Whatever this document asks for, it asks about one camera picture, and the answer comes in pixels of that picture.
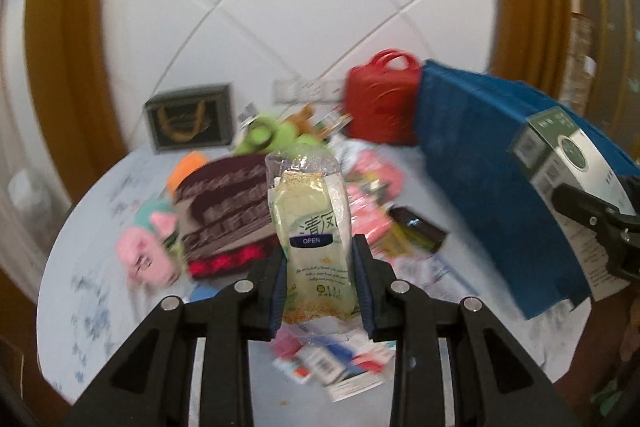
metal screw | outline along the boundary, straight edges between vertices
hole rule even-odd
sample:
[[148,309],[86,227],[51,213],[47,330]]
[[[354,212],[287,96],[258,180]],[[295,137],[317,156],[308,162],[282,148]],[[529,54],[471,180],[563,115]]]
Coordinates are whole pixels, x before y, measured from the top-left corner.
[[409,288],[410,286],[407,281],[397,280],[391,283],[391,291],[395,293],[407,293]]
[[180,299],[178,299],[175,295],[165,297],[160,302],[160,307],[166,312],[175,310],[178,306],[180,306]]
[[248,293],[254,289],[254,283],[252,283],[249,279],[242,279],[234,284],[234,290],[238,293]]
[[480,299],[476,299],[475,297],[469,297],[465,299],[464,302],[465,308],[470,312],[479,312],[482,309],[482,301]]

black box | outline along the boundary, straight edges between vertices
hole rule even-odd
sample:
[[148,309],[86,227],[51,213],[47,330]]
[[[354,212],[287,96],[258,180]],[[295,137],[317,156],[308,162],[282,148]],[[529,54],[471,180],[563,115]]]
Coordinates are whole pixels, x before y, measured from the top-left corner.
[[234,137],[230,84],[159,93],[145,112],[156,151],[229,145]]

green and white box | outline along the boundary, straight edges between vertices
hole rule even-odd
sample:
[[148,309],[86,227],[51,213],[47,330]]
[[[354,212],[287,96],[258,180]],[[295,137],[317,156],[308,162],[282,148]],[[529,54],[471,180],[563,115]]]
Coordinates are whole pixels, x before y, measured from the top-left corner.
[[587,135],[561,107],[552,107],[527,119],[511,153],[556,218],[593,298],[599,301],[626,287],[627,281],[607,272],[608,256],[595,233],[559,214],[551,204],[554,188],[566,183],[614,204],[622,214],[636,214],[618,178]]

blue box on table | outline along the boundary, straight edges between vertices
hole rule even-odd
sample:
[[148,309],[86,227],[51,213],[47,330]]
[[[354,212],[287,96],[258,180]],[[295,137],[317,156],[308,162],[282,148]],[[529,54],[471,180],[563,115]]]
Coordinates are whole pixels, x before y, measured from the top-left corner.
[[[563,299],[577,304],[590,295],[572,248],[510,153],[527,118],[556,105],[523,82],[432,60],[422,69],[415,132],[427,172],[482,242],[527,318]],[[564,110],[615,174],[640,174],[601,131]]]

red bag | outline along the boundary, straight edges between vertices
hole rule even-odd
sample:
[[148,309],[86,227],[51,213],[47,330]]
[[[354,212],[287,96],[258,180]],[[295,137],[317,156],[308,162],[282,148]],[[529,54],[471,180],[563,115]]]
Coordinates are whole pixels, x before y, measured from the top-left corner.
[[[387,64],[406,59],[404,70]],[[384,50],[369,64],[349,71],[344,90],[344,108],[353,117],[348,133],[352,138],[375,143],[415,145],[413,123],[420,83],[420,63],[413,55]]]

